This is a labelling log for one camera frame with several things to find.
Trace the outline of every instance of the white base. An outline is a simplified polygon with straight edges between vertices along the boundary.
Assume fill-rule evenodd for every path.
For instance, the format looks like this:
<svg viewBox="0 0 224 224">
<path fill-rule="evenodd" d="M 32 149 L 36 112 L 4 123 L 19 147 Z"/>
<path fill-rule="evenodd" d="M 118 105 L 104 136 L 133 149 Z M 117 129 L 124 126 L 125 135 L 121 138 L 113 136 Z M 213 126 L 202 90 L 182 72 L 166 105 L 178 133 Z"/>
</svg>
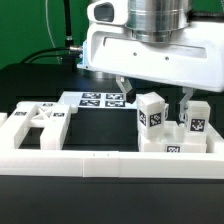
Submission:
<svg viewBox="0 0 224 224">
<path fill-rule="evenodd" d="M 27 107 L 28 105 L 25 104 L 27 103 L 19 104 L 18 108 Z M 48 115 L 47 111 L 44 110 L 43 117 Z M 43 122 L 44 118 L 39 119 L 40 115 L 36 120 L 32 118 L 29 125 L 37 127 L 47 125 Z M 165 134 L 172 136 L 173 132 L 169 127 L 172 127 L 175 122 L 166 124 Z M 176 132 L 175 139 L 179 139 L 179 135 L 182 136 L 181 133 Z M 2 147 L 0 175 L 224 179 L 224 140 L 210 125 L 207 146 L 207 153 L 117 152 L 116 149 L 113 152 L 89 152 L 61 151 L 56 148 L 15 150 Z"/>
</svg>

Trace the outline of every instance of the green wall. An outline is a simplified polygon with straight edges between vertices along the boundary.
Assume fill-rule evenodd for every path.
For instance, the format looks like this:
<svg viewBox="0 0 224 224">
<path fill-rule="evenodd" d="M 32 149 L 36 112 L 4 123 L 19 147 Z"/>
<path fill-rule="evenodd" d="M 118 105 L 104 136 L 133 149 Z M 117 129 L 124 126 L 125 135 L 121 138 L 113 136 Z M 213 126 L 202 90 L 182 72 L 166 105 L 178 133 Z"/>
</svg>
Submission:
<svg viewBox="0 0 224 224">
<path fill-rule="evenodd" d="M 86 37 L 89 0 L 70 0 L 75 44 Z M 221 11 L 220 0 L 193 0 L 196 10 Z M 49 17 L 56 46 L 64 46 L 63 0 L 49 0 Z M 29 54 L 51 48 L 45 20 L 45 0 L 0 0 L 0 68 Z M 41 62 L 56 63 L 56 59 Z"/>
</svg>

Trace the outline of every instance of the black platform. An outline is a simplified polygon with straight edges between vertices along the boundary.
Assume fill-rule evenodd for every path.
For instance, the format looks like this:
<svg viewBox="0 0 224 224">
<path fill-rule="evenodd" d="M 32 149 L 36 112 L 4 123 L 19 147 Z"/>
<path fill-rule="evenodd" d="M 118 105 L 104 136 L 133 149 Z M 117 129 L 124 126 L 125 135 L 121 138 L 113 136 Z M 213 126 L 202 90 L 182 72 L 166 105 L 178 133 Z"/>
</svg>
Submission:
<svg viewBox="0 0 224 224">
<path fill-rule="evenodd" d="M 169 104 L 181 88 L 131 80 L 137 93 L 155 91 Z M 120 92 L 115 80 L 97 80 L 59 65 L 14 64 L 0 71 L 0 112 L 20 101 L 57 102 L 63 91 Z M 224 96 L 197 91 L 208 101 L 210 123 L 224 136 Z M 137 151 L 136 111 L 80 109 L 72 116 L 66 150 Z M 31 129 L 23 147 L 38 147 L 41 130 Z M 0 223 L 223 223 L 224 181 L 0 177 Z"/>
</svg>

